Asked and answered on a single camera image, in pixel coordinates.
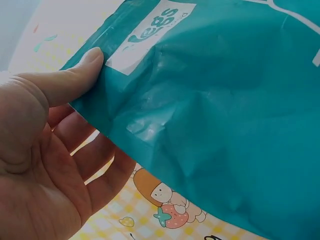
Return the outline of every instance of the diaper package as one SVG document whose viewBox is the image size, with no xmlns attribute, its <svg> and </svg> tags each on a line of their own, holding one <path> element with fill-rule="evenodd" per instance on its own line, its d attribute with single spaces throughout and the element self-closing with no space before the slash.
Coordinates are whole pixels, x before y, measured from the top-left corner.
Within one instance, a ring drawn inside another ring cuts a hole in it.
<svg viewBox="0 0 320 240">
<path fill-rule="evenodd" d="M 98 83 L 72 105 L 160 179 L 154 205 L 166 202 L 163 182 L 263 237 L 320 239 L 319 9 L 127 0 L 63 67 L 92 47 L 105 55 Z"/>
</svg>

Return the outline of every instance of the white label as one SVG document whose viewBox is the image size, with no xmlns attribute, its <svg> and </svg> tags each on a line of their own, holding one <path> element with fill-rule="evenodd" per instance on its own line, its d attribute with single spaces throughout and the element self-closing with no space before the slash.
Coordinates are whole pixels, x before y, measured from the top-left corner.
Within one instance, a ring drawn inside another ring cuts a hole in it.
<svg viewBox="0 0 320 240">
<path fill-rule="evenodd" d="M 196 4 L 161 0 L 132 31 L 114 54 L 106 61 L 111 67 L 130 75 L 149 50 L 174 26 L 187 18 Z"/>
</svg>

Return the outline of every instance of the cartoon girl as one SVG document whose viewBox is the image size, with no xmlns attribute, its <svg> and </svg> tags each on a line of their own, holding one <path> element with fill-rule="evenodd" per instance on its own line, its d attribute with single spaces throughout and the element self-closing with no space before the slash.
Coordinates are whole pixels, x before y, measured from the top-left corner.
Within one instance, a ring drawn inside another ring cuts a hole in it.
<svg viewBox="0 0 320 240">
<path fill-rule="evenodd" d="M 202 223 L 206 219 L 207 213 L 199 207 L 189 202 L 179 193 L 172 191 L 170 187 L 152 176 L 144 168 L 137 167 L 133 175 L 133 182 L 138 191 L 153 205 L 160 208 L 164 204 L 173 205 L 179 214 L 188 213 L 188 223 L 192 223 L 195 219 Z"/>
</svg>

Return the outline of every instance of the fingernail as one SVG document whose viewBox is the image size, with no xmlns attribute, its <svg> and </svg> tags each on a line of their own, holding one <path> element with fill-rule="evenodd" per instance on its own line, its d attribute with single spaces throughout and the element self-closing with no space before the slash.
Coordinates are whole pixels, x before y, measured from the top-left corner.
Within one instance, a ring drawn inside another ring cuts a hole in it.
<svg viewBox="0 0 320 240">
<path fill-rule="evenodd" d="M 94 60 L 97 59 L 101 54 L 101 49 L 100 47 L 94 47 L 91 48 L 89 51 L 87 51 L 83 57 L 80 60 L 80 64 L 89 64 L 92 63 Z"/>
</svg>

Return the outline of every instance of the cartoon illustration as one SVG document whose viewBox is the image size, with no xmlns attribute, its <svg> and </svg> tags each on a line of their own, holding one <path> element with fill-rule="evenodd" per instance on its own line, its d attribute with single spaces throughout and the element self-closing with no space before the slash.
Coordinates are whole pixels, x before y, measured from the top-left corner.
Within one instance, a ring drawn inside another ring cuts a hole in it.
<svg viewBox="0 0 320 240">
<path fill-rule="evenodd" d="M 132 233 L 130 233 L 130 237 L 131 237 L 133 240 L 136 240 L 136 239 L 134 238 L 134 236 L 132 235 Z"/>
<path fill-rule="evenodd" d="M 129 217 L 129 216 L 119 219 L 119 223 L 121 223 L 125 227 L 130 227 L 130 228 L 132 228 L 135 225 L 135 221 L 133 220 L 132 217 Z"/>
<path fill-rule="evenodd" d="M 211 236 L 205 236 L 204 240 L 222 240 L 220 237 L 211 235 Z"/>
<path fill-rule="evenodd" d="M 133 182 L 138 191 L 158 207 L 158 213 L 153 216 L 159 220 L 162 227 L 176 229 L 185 223 L 193 223 L 195 220 L 202 223 L 206 219 L 205 211 L 173 191 L 138 164 L 133 171 Z"/>
<path fill-rule="evenodd" d="M 39 27 L 39 23 L 35 26 L 35 28 L 33 29 L 33 33 L 35 34 L 38 30 L 38 27 Z"/>
<path fill-rule="evenodd" d="M 39 51 L 40 47 L 44 44 L 44 42 L 52 41 L 52 40 L 54 40 L 57 36 L 58 36 L 58 34 L 53 35 L 53 36 L 50 36 L 50 37 L 46 37 L 42 42 L 38 43 L 38 44 L 34 47 L 33 51 L 37 53 L 37 52 Z"/>
<path fill-rule="evenodd" d="M 153 216 L 159 220 L 162 227 L 168 229 L 177 229 L 182 227 L 189 218 L 187 212 L 179 214 L 171 204 L 165 204 L 162 205 L 162 207 L 158 207 L 158 213 Z"/>
</svg>

